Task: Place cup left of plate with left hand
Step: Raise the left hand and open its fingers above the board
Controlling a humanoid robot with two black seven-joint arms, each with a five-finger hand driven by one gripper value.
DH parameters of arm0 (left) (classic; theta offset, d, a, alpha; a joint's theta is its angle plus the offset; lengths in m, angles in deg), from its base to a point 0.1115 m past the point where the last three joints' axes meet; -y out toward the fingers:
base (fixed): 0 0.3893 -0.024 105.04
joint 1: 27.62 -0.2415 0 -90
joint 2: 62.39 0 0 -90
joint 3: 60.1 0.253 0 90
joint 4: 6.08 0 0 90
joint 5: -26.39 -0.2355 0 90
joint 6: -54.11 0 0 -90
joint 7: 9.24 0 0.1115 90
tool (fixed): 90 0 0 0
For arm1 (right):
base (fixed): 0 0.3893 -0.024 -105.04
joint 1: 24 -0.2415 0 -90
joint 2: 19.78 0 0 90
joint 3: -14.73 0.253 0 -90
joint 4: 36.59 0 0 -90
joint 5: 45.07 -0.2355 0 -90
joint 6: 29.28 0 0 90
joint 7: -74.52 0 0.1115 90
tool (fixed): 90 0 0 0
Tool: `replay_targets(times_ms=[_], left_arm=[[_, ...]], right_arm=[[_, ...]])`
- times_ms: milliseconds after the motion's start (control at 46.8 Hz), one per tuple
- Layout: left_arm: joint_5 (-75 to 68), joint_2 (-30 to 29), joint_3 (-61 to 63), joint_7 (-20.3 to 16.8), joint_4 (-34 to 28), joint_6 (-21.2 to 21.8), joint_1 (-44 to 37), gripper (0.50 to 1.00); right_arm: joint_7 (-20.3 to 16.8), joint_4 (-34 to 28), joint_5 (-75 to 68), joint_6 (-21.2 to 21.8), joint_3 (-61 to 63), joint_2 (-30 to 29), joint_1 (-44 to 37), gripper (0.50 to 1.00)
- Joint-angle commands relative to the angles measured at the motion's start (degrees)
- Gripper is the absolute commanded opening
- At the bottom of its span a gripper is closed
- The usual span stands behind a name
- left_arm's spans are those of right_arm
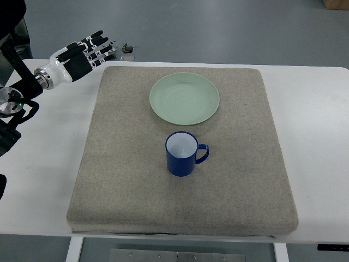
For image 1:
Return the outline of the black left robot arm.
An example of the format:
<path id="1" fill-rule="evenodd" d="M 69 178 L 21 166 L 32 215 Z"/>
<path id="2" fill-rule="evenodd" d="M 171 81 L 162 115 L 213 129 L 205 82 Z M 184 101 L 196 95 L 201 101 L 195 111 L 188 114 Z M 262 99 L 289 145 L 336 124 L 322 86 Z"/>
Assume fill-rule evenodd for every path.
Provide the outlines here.
<path id="1" fill-rule="evenodd" d="M 24 1 L 1 1 L 1 53 L 13 66 L 21 80 L 1 87 L 1 155 L 7 153 L 19 140 L 17 126 L 28 121 L 39 110 L 32 99 L 42 94 L 43 88 L 25 66 L 15 49 L 13 33 L 26 13 Z"/>

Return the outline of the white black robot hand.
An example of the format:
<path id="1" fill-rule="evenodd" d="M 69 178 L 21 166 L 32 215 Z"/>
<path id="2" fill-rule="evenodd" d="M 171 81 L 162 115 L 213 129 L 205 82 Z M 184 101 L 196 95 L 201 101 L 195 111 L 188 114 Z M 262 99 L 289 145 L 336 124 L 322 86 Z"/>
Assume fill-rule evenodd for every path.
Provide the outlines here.
<path id="1" fill-rule="evenodd" d="M 115 53 L 116 48 L 99 30 L 53 53 L 48 64 L 34 71 L 34 76 L 43 89 L 50 90 L 83 78 L 94 68 L 113 59 Z"/>

